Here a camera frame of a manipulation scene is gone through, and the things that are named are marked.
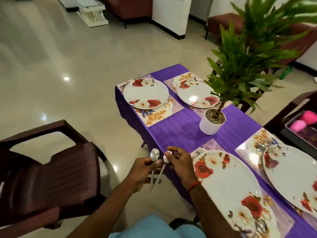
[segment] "white flower pot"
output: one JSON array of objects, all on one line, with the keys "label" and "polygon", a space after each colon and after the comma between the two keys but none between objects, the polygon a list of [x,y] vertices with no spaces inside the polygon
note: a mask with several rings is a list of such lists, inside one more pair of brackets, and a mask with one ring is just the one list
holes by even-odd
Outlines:
[{"label": "white flower pot", "polygon": [[226,122],[227,119],[225,115],[224,115],[224,118],[225,120],[222,124],[214,124],[206,118],[206,115],[204,115],[204,117],[201,119],[199,123],[199,128],[201,131],[203,131],[207,135],[214,135],[221,128],[221,126]]}]

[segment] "dining table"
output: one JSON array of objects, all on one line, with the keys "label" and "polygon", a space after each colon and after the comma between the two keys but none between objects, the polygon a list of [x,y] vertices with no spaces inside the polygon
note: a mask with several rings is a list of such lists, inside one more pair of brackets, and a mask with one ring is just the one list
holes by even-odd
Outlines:
[{"label": "dining table", "polygon": [[[189,70],[183,65],[176,64],[150,73],[150,75],[154,79],[164,82],[188,71]],[[225,151],[241,159],[235,152],[235,149],[262,128],[262,126],[251,117],[231,104],[222,110],[226,116],[224,125],[216,134],[207,135],[199,128],[201,117],[197,115],[186,103],[184,103],[170,88],[169,94],[176,101],[182,104],[184,109],[156,123],[155,125],[147,127],[136,114],[133,107],[125,101],[120,89],[118,87],[115,88],[115,98],[121,117],[124,118],[127,123],[140,134],[149,150],[152,150],[153,148],[159,149],[161,158],[163,157],[163,153],[167,151],[168,146],[181,147],[191,153],[209,140],[214,139],[224,148]],[[259,176],[252,168],[250,168],[250,170],[257,178],[260,186],[295,221],[295,224],[286,235],[286,238],[317,237],[317,231],[312,228],[274,188],[267,184],[261,176]],[[176,172],[173,169],[167,169],[165,171],[165,175],[172,181],[180,196],[193,205],[188,192],[182,186]]]}]

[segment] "glossy floor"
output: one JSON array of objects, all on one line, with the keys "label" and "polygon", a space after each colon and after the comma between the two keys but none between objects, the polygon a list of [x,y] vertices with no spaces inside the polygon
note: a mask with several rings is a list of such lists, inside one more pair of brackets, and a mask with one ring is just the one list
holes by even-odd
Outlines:
[{"label": "glossy floor", "polygon": [[[0,139],[46,123],[65,119],[105,153],[101,189],[106,196],[122,181],[134,159],[148,156],[141,137],[123,120],[114,99],[116,84],[180,63],[205,78],[211,72],[206,57],[215,44],[204,40],[204,27],[188,21],[186,38],[176,40],[154,25],[130,24],[109,15],[109,25],[89,28],[76,13],[56,0],[0,0]],[[265,93],[262,110],[251,114],[265,124],[290,100],[317,89],[312,77],[294,70],[283,89]],[[61,134],[24,142],[14,151],[41,163],[72,145]],[[116,230],[156,213],[166,222],[194,218],[194,210],[164,177],[149,193],[134,194]],[[65,220],[57,230],[39,229],[25,237],[65,237],[85,217]]]}]

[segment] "pink object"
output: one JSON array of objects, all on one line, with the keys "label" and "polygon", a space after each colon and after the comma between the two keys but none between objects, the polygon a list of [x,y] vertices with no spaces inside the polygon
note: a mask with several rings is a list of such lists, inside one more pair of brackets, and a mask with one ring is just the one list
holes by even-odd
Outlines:
[{"label": "pink object", "polygon": [[307,125],[311,125],[317,122],[317,114],[312,111],[306,111],[301,117],[300,120],[305,121]]},{"label": "pink object", "polygon": [[294,132],[299,132],[302,129],[306,128],[307,124],[303,120],[296,120],[294,123],[292,123],[290,129]]}]

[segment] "plate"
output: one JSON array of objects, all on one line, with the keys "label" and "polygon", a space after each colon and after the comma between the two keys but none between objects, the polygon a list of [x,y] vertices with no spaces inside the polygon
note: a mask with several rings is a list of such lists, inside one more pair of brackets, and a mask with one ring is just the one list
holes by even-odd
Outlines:
[{"label": "plate", "polygon": [[176,91],[181,100],[196,108],[210,108],[219,102],[219,97],[210,94],[213,89],[202,79],[184,80],[178,84]]},{"label": "plate", "polygon": [[317,162],[285,144],[268,148],[264,170],[276,190],[295,207],[317,218]]},{"label": "plate", "polygon": [[125,86],[123,96],[135,108],[154,109],[168,100],[169,92],[165,84],[159,80],[137,78]]},{"label": "plate", "polygon": [[236,156],[219,150],[206,151],[193,159],[196,176],[234,230],[252,237],[255,219],[264,219],[268,237],[280,237],[275,215],[264,204],[260,185],[251,170]]}]

